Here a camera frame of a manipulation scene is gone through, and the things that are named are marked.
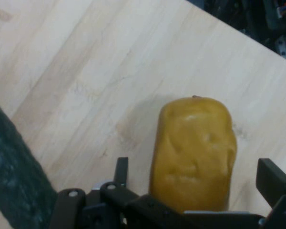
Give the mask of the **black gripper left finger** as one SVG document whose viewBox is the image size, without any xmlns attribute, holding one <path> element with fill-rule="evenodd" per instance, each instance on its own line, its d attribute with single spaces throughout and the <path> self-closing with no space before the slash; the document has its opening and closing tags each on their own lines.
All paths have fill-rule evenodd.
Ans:
<svg viewBox="0 0 286 229">
<path fill-rule="evenodd" d="M 51 229 L 180 229 L 184 218 L 150 195 L 126 187 L 128 158 L 117 159 L 113 181 L 86 194 L 77 188 L 58 193 Z"/>
</svg>

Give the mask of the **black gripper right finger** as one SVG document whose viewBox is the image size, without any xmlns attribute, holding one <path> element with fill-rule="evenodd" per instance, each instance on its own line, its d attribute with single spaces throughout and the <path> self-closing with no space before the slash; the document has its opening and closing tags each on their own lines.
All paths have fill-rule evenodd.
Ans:
<svg viewBox="0 0 286 229">
<path fill-rule="evenodd" d="M 255 185 L 271 207 L 262 229 L 286 229 L 286 174 L 269 158 L 260 158 Z"/>
</svg>

